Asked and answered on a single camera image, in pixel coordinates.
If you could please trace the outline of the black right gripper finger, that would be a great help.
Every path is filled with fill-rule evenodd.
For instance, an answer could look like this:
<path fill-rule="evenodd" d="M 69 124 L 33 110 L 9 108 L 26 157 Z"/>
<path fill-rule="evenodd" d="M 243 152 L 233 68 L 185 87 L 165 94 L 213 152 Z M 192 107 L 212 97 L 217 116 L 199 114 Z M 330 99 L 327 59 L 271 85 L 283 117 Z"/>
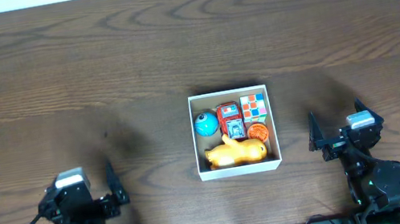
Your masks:
<path fill-rule="evenodd" d="M 373 111 L 371 111 L 367 106 L 365 106 L 360 99 L 355 98 L 354 99 L 354 107 L 356 112 L 365 112 L 367 111 L 370 114 L 373 114 Z"/>
<path fill-rule="evenodd" d="M 324 146 L 324 136 L 312 112 L 308 114 L 308 125 L 310 149 L 322 149 Z"/>

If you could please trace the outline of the orange round cap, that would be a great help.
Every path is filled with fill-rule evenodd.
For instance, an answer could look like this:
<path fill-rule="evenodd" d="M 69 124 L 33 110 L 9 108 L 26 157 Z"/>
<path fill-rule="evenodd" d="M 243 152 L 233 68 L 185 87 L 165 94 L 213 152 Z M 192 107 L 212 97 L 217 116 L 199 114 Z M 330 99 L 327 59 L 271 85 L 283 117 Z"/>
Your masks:
<path fill-rule="evenodd" d="M 249 139 L 258 139 L 265 143 L 269 138 L 269 131 L 265 124 L 254 123 L 247 130 L 247 136 Z"/>

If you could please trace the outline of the colourful puzzle cube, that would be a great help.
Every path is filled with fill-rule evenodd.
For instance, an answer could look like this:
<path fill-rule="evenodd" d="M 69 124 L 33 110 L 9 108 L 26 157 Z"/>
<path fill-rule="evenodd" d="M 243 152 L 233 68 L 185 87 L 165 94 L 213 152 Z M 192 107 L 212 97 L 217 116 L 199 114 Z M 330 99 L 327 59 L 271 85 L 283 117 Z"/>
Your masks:
<path fill-rule="evenodd" d="M 243 120 L 246 124 L 264 123 L 267 117 L 266 103 L 262 92 L 239 98 Z"/>

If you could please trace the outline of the red toy truck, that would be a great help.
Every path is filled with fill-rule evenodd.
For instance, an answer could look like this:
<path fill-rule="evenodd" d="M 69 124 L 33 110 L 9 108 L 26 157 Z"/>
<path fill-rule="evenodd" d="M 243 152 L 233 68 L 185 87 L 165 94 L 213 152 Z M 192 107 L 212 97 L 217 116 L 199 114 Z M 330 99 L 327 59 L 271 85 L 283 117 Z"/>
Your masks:
<path fill-rule="evenodd" d="M 234 101 L 220 104 L 216 113 L 221 133 L 234 140 L 246 137 L 243 114 Z"/>

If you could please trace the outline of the blue toy ball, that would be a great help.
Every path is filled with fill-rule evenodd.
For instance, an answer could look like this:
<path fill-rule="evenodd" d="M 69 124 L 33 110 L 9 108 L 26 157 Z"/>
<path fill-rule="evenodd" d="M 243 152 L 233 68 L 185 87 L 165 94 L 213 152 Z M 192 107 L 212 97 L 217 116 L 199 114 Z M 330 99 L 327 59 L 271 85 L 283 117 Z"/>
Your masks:
<path fill-rule="evenodd" d="M 218 130 L 218 118 L 211 112 L 203 112 L 194 119 L 195 132 L 204 137 L 214 135 Z"/>

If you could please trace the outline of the white cardboard box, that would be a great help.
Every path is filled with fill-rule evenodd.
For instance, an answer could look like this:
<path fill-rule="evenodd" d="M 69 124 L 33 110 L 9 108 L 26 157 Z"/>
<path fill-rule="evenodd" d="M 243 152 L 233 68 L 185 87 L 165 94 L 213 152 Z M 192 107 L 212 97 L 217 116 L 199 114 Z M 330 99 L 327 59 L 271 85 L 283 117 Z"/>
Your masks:
<path fill-rule="evenodd" d="M 213 168 L 211 164 L 207 161 L 205 157 L 205 151 L 215 148 L 218 145 L 222 145 L 222 135 L 225 135 L 221 132 L 220 126 L 218 126 L 217 132 L 208 137 L 200 136 L 195 132 L 194 129 L 194 119 L 196 116 L 203 112 L 211 112 L 217 117 L 217 107 L 220 104 L 235 102 L 241 110 L 239 98 L 241 96 L 247 96 L 252 94 L 257 94 L 257 92 L 262 92 L 264 95 L 266 109 L 267 109 L 267 117 L 264 123 L 269 131 L 269 139 L 264 143 L 267 147 L 267 156 L 258 162 L 248 162 L 240 165 L 231 165 L 229 167 L 224 168 Z M 277 169 L 279 164 L 282 161 L 280 145 L 278 142 L 277 132 L 275 128 L 273 113 L 270 108 L 267 89 L 265 85 L 256 85 L 246 88 L 237 88 L 222 92 L 213 92 L 198 96 L 190 96 L 188 99 L 189 103 L 189 111 L 190 111 L 190 120 L 192 125 L 192 130 L 194 130 L 194 149 L 198 164 L 198 172 L 199 177 L 203 181 L 210 181 L 225 177 L 234 177 L 249 173 L 258 173 L 268 170 Z M 237 141 L 245 141 L 249 139 L 247 136 L 247 130 L 250 128 L 252 123 L 246 124 L 246 137 L 241 139 L 236 139 Z"/>

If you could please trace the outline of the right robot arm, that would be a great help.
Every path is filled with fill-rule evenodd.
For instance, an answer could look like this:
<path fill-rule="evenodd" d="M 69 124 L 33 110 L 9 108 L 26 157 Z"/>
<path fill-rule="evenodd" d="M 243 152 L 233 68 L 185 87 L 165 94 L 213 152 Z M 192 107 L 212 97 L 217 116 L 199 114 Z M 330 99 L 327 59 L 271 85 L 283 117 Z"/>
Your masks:
<path fill-rule="evenodd" d="M 354 107 L 355 112 L 346 117 L 347 125 L 329 138 L 310 113 L 308 149 L 321 151 L 324 161 L 340 160 L 352 199 L 361 207 L 357 217 L 364 222 L 370 215 L 400 206 L 400 167 L 370 153 L 381 140 L 384 119 L 360 100 L 354 101 Z"/>

